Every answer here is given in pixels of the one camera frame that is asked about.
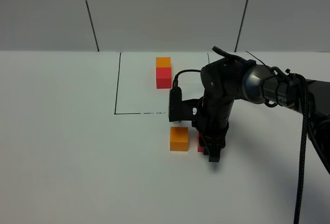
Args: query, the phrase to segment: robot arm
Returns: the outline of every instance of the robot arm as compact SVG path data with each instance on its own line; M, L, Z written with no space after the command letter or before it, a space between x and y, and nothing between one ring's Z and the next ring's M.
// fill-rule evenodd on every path
M182 101L182 92L174 79L170 90L169 120L191 120L201 134L200 146L210 162L218 162L225 147L229 128L228 118L235 99L244 99L269 107L280 105L303 113L300 99L301 79L289 70L256 64L254 60L228 54L217 47L223 56L201 70L204 96ZM306 80L309 91L309 131L315 150L330 173L330 82Z

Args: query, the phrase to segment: white wall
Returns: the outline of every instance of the white wall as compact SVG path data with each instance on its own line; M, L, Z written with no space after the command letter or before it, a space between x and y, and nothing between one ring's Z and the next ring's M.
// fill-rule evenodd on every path
M233 51L246 0L88 0L100 50Z
M244 50L330 51L329 0L249 0Z
M96 51L85 0L0 0L0 50Z

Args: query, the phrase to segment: table surface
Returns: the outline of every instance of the table surface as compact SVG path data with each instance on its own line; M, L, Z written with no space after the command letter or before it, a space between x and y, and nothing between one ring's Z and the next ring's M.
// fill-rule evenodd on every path
M269 66L330 81L330 53L253 53ZM239 55L251 59L247 53ZM219 164L170 152L172 73L214 53L0 52L0 223L292 223L302 116L237 100ZM184 97L199 75L179 78ZM300 223L330 223L330 177L307 142Z

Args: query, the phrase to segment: orange block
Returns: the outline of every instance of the orange block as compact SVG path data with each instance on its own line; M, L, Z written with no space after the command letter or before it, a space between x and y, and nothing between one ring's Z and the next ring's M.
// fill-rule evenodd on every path
M156 68L170 68L171 58L156 58Z
M171 127L170 151L188 151L188 127Z

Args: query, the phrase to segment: red block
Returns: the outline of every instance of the red block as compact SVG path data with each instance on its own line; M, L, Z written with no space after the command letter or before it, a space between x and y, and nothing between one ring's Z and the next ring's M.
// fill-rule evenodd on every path
M198 133L198 140L197 140L198 148L197 148L197 152L203 152L203 149L200 146L200 139L202 139L202 136L201 136L201 134Z
M158 89L170 89L172 87L171 68L156 68L156 86Z

